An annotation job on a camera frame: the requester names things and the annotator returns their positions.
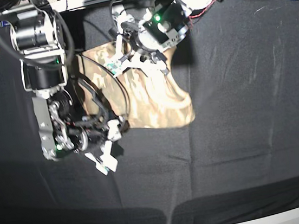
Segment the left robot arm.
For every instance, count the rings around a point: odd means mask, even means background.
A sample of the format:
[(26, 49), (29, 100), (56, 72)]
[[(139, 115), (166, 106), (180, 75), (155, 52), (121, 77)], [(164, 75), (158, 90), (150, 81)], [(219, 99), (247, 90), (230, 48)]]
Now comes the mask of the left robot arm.
[(116, 28), (115, 54), (105, 67), (113, 77), (129, 68), (168, 74), (164, 51), (177, 46), (188, 33), (187, 19), (201, 16), (215, 0), (148, 0), (142, 18), (124, 10), (111, 13)]

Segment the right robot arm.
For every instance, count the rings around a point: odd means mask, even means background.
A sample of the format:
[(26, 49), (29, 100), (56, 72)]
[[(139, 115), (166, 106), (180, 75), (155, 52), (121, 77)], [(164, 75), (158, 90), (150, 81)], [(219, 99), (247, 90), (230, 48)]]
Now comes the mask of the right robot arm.
[(0, 45), (20, 62), (23, 88), (33, 93), (44, 157), (79, 153), (103, 174), (116, 171), (112, 149), (125, 120), (85, 76), (68, 75), (75, 48), (61, 14), (46, 0), (0, 0)]

